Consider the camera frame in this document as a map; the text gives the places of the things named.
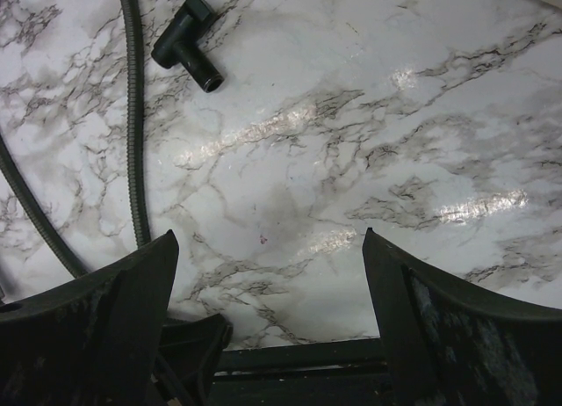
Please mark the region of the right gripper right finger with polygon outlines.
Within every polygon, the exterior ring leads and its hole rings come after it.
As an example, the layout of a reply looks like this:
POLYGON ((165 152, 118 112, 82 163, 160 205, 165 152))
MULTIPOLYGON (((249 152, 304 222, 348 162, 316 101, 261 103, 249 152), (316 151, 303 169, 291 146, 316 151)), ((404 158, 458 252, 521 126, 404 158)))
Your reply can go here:
POLYGON ((398 405, 559 405, 561 312, 484 289, 367 229, 364 268, 398 405))

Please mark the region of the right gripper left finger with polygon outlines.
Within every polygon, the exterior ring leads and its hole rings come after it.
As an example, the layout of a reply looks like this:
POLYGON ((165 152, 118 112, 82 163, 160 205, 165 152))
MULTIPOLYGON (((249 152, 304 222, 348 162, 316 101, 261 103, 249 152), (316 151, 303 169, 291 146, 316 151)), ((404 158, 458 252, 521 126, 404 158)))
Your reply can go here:
POLYGON ((3 405, 142 405, 174 283, 172 231, 1 307, 3 405))

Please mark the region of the black T-shaped fitting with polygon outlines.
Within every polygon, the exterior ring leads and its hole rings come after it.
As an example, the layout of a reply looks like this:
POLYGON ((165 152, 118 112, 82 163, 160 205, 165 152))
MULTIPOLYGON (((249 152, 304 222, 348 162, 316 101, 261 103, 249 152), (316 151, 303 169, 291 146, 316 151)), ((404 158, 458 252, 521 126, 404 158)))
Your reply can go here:
POLYGON ((206 0, 185 0, 151 52, 162 68, 181 64, 205 93, 216 91, 224 82, 222 74, 198 47, 198 41, 217 17, 206 0))

